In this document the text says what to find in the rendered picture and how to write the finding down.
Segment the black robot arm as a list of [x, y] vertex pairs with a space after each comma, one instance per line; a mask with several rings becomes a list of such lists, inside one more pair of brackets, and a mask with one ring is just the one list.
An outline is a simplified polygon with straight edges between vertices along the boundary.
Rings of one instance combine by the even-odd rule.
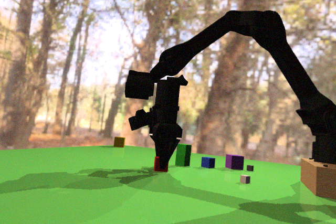
[[[166, 80], [161, 78], [177, 75], [194, 56], [229, 31], [253, 37], [271, 54], [299, 99], [301, 108], [296, 113], [316, 136], [316, 141], [312, 142], [312, 159], [318, 163], [336, 164], [336, 105], [317, 90], [293, 53], [276, 11], [229, 10], [189, 41], [163, 51], [150, 73], [129, 70], [125, 97], [148, 100], [153, 96], [154, 83], [157, 83], [155, 100], [179, 102], [180, 86], [187, 86], [188, 81], [183, 75]], [[154, 127], [156, 109], [153, 106], [149, 112], [137, 110], [128, 120], [132, 131], [147, 125]]]

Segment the red block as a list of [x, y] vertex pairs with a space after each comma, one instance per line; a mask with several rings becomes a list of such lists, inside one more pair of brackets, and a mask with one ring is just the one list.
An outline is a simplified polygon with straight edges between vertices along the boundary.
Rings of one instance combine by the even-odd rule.
[[[169, 163], [168, 163], [169, 164]], [[155, 156], [154, 160], [154, 171], [156, 172], [167, 172], [168, 171], [168, 164], [165, 169], [160, 169], [160, 162], [159, 162], [159, 157]]]

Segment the purple block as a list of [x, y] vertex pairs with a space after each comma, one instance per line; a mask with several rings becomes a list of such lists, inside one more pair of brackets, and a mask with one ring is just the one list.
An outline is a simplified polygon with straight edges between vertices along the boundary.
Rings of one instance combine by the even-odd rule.
[[244, 168], [244, 156], [226, 154], [226, 168], [240, 169]]

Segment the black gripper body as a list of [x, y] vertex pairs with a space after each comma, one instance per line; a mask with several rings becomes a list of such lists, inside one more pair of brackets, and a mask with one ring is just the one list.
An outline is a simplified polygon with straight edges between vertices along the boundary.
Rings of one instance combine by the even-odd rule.
[[149, 134], [160, 138], [182, 138], [183, 130], [176, 123], [177, 111], [179, 111], [178, 104], [174, 101], [155, 101], [154, 109], [156, 109], [157, 121], [154, 121], [154, 127], [150, 127]]

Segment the small blue block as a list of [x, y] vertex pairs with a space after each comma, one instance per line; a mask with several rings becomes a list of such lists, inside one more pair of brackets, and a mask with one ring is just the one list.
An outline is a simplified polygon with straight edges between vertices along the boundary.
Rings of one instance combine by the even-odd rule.
[[215, 166], [215, 158], [202, 157], [201, 167], [214, 168], [214, 166]]

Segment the green block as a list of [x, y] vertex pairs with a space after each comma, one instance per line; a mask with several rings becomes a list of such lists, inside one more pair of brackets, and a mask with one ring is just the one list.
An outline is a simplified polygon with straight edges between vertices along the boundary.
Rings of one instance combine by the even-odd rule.
[[191, 147], [192, 145], [188, 144], [178, 144], [176, 154], [185, 156], [191, 155]]
[[180, 166], [190, 166], [190, 155], [178, 155], [176, 154], [175, 164]]

